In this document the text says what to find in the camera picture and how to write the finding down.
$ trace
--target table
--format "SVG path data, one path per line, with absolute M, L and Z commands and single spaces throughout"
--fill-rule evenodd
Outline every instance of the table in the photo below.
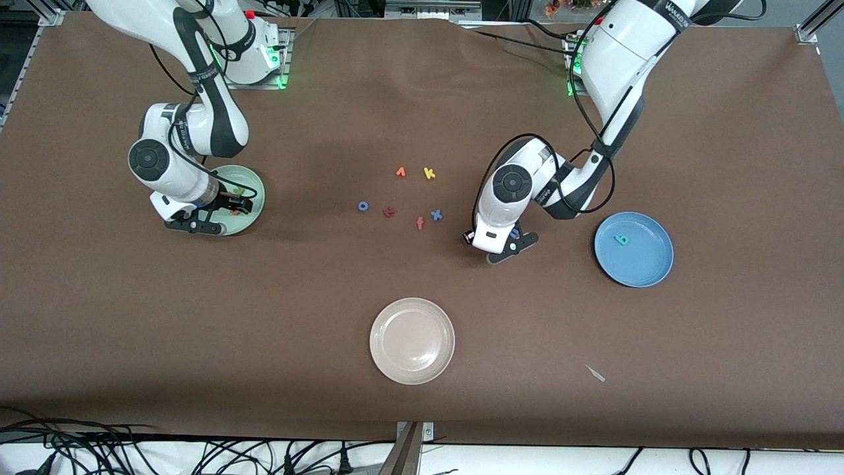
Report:
M 186 97 L 142 42 L 68 14 L 0 134 L 0 402 L 183 434 L 368 440 L 426 420 L 452 442 L 842 448 L 844 127 L 815 49 L 691 29 L 651 75 L 610 205 L 532 206 L 540 242 L 489 266 L 461 233 L 495 151 L 528 131 L 565 156 L 591 143 L 562 74 L 444 21 L 319 20 L 288 89 L 235 92 L 262 216 L 196 237 L 164 229 L 125 162 L 147 107 Z M 592 255 L 622 210 L 674 241 L 655 287 Z M 408 296 L 457 335 L 413 387 L 368 349 Z

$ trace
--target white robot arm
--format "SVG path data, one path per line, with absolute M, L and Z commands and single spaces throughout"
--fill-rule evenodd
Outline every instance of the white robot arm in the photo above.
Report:
M 717 16 L 712 11 L 722 12 L 722 17 L 739 4 L 739 0 L 617 0 L 609 4 L 574 48 L 577 52 L 581 44 L 587 45 L 582 48 L 579 79 L 603 122 L 602 131 L 595 129 L 597 138 L 587 162 L 581 168 L 573 166 L 535 134 L 517 137 L 480 191 L 467 241 L 490 253 L 488 260 L 497 263 L 536 242 L 535 234 L 521 239 L 511 236 L 531 200 L 555 219 L 589 212 L 586 208 L 601 176 L 612 166 L 641 115 L 642 90 L 653 67 L 674 38 L 691 25 L 692 15 L 703 13 L 701 23 L 703 19 L 711 23 Z
M 150 200 L 168 227 L 221 235 L 225 227 L 219 223 L 182 226 L 199 209 L 243 213 L 252 209 L 252 197 L 228 193 L 225 186 L 221 189 L 219 180 L 193 158 L 231 158 L 249 140 L 246 119 L 226 86 L 208 38 L 228 58 L 225 72 L 230 79 L 257 82 L 273 70 L 273 62 L 262 38 L 256 37 L 256 31 L 263 32 L 263 20 L 247 19 L 237 0 L 204 4 L 198 0 L 88 1 L 108 25 L 169 52 L 187 70 L 196 95 L 187 104 L 160 103 L 148 109 L 128 154 L 129 167 L 154 191 Z M 212 26 L 203 29 L 200 22 Z M 201 103 L 194 104 L 197 97 Z

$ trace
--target plate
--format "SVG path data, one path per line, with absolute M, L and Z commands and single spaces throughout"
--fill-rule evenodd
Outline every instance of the plate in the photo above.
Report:
M 628 287 L 650 287 L 671 271 L 674 246 L 650 216 L 633 211 L 612 215 L 595 233 L 595 256 L 608 276 Z
M 446 370 L 454 355 L 454 327 L 430 300 L 403 298 L 375 318 L 370 353 L 389 379 L 403 385 L 427 383 Z

